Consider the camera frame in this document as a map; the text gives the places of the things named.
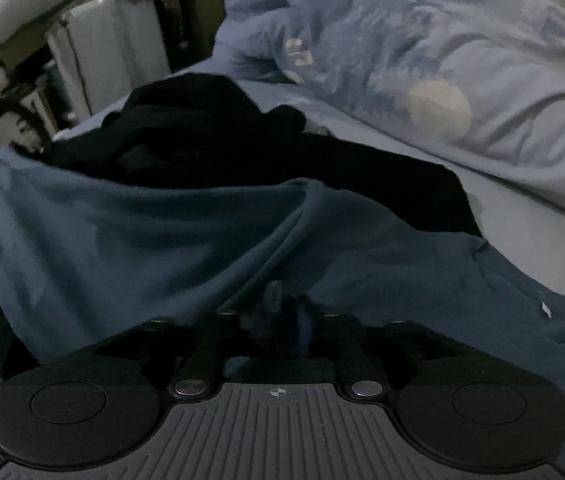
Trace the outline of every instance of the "gray ribbed plate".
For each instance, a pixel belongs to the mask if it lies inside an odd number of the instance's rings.
[[[456,471],[413,449],[383,409],[331,384],[224,384],[213,399],[172,408],[127,456],[79,472],[15,464],[0,480],[563,480],[549,465],[524,473]]]

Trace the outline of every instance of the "white bed sheet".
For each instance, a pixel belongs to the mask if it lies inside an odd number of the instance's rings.
[[[208,60],[188,72],[219,71]],[[412,148],[314,99],[302,86],[259,82],[241,82],[240,86],[263,110],[289,104],[305,112],[313,121],[327,126],[339,139],[437,162],[450,168],[463,183],[485,238],[527,275],[565,294],[564,210],[505,182]],[[109,111],[121,108],[125,100],[111,105],[63,136],[72,137],[99,126],[102,118]]]

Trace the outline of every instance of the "robotic device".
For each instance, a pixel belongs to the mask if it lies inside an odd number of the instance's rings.
[[[148,322],[5,381],[0,480],[565,479],[552,383],[301,303]]]

